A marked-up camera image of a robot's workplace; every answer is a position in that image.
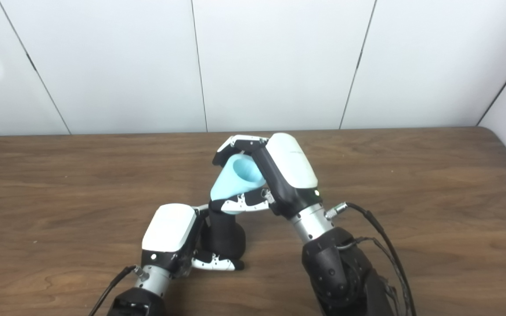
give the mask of robotic hand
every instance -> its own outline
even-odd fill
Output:
[[[142,268],[127,267],[111,282],[112,288],[130,272],[137,275],[133,288],[119,294],[107,316],[164,316],[163,296],[174,278],[188,276],[191,268],[243,270],[240,260],[196,249],[200,231],[206,225],[208,205],[166,204],[155,212],[142,240]],[[93,315],[110,290],[101,296]]]

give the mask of wood grain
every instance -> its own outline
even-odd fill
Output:
[[[269,133],[258,133],[269,136]],[[506,315],[506,148],[483,128],[291,132],[330,207],[371,209],[422,316]],[[0,316],[86,315],[161,205],[207,201],[228,133],[0,137]],[[301,242],[271,212],[240,215],[243,272],[194,270],[171,315],[315,316]],[[336,224],[377,236],[358,214]],[[395,280],[387,260],[363,249]],[[132,286],[125,280],[111,298]]]

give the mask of black cable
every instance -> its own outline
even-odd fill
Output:
[[[399,256],[398,256],[397,252],[395,251],[395,248],[394,248],[392,242],[390,241],[386,232],[384,231],[384,228],[380,225],[378,220],[376,220],[376,218],[374,217],[374,215],[372,215],[372,213],[370,211],[365,210],[364,208],[361,208],[360,206],[353,204],[353,203],[347,202],[346,205],[347,205],[347,207],[354,208],[355,210],[360,212],[364,216],[364,218],[366,218],[368,220],[368,222],[370,222],[370,224],[372,226],[374,226],[374,229],[376,229],[376,231],[380,234],[380,236],[382,236],[382,238],[386,242],[388,249],[390,250],[392,256],[394,257],[395,263],[399,268],[399,271],[401,273],[401,277],[402,277],[403,281],[405,282],[405,285],[407,286],[407,294],[409,296],[409,307],[411,308],[411,314],[412,314],[412,316],[416,316],[417,313],[415,311],[415,304],[413,302],[413,295],[411,294],[411,289],[409,288],[409,282],[407,281],[407,276],[405,276],[405,271],[403,270],[401,260],[399,260]]]
[[[374,242],[374,244],[378,248],[380,248],[380,250],[382,250],[382,252],[390,260],[390,263],[392,264],[392,266],[394,268],[394,271],[395,271],[396,275],[398,276],[399,282],[401,284],[401,290],[403,292],[403,299],[404,299],[404,302],[405,302],[405,314],[404,314],[404,316],[409,315],[410,299],[409,299],[409,294],[408,294],[408,291],[407,291],[407,285],[405,284],[405,281],[401,277],[401,272],[399,270],[398,265],[396,264],[396,262],[394,260],[394,257],[392,256],[392,254],[390,254],[390,252],[384,246],[382,246],[382,244],[380,244],[379,240],[377,240],[376,238],[373,238],[373,237],[358,237],[353,242],[351,242],[350,244],[347,244],[346,246],[338,246],[337,249],[339,249],[339,250],[345,250],[345,249],[351,248],[351,247],[353,247],[353,246],[355,246],[357,244],[360,244],[361,242],[368,241],[368,240],[372,240]]]
[[[112,288],[114,288],[118,282],[120,282],[122,279],[124,279],[125,276],[128,276],[130,272],[132,272],[136,266],[127,266],[124,268],[117,276],[115,276],[114,279],[112,279],[111,283],[108,285],[107,288],[105,288],[105,291],[103,294],[101,294],[100,298],[97,300],[95,306],[93,306],[93,309],[89,313],[89,316],[94,316],[95,312],[101,307],[101,304],[105,301],[105,298],[107,298],[107,295],[110,293]]]

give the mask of robotic arm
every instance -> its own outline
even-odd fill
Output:
[[[354,204],[339,204],[328,211],[323,208],[318,180],[295,138],[284,133],[271,138],[232,136],[217,150],[213,164],[222,167],[236,164],[235,157],[232,158],[235,154],[251,156],[248,159],[253,160],[268,188],[262,187],[264,181],[256,182],[252,190],[224,198],[213,197],[207,205],[161,206],[142,241],[142,268],[125,268],[124,274],[119,274],[105,290],[90,316],[110,289],[132,271],[138,276],[134,287],[115,298],[108,316],[166,315],[163,296],[170,281],[187,276],[191,268],[243,270],[244,264],[239,259],[245,252],[245,232],[235,222],[235,215],[267,209],[287,219],[304,243],[302,264],[322,314],[393,316],[388,297],[400,314],[395,289],[378,275],[357,247],[362,241],[374,240],[388,255],[400,278],[405,314],[411,308],[412,315],[416,316],[401,263],[380,224],[369,211]],[[332,218],[347,208],[363,213],[382,235],[391,254],[375,238],[353,238],[343,228],[335,227]],[[196,249],[199,239],[201,250]]]
[[[298,142],[289,134],[277,133],[271,138],[232,136],[217,150],[213,164],[225,166],[233,154],[240,152],[251,155],[269,188],[239,194],[230,198],[230,203],[218,201],[213,205],[211,202],[211,208],[217,209],[222,205],[219,209],[223,212],[247,211],[243,207],[231,206],[262,205],[268,206],[275,215],[286,218],[304,243],[302,264],[311,279],[321,311],[326,316],[393,316],[387,298],[390,296],[395,299],[395,290],[378,276],[368,258],[357,247],[366,238],[355,239],[332,222],[333,217],[348,207],[359,208],[365,217],[377,223],[372,214],[346,203],[326,211],[311,165]],[[248,202],[248,196],[256,198],[255,202]],[[391,246],[385,233],[383,236]],[[409,286],[395,250],[392,254],[395,258],[388,257],[396,266],[396,272],[399,272],[408,305],[410,292],[406,294],[406,291],[409,291]]]

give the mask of cable connector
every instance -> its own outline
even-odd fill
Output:
[[[332,220],[335,216],[341,214],[344,212],[349,206],[347,205],[347,202],[343,202],[337,206],[334,206],[333,208],[330,208],[329,210],[325,211],[323,213],[323,216],[325,216],[326,220]]]
[[[134,268],[134,270],[132,270],[132,272],[134,272],[134,274],[136,276],[138,276],[138,278],[144,282],[145,280],[148,280],[149,279],[149,273],[148,272],[145,272],[143,268],[141,268],[140,266],[136,266]]]

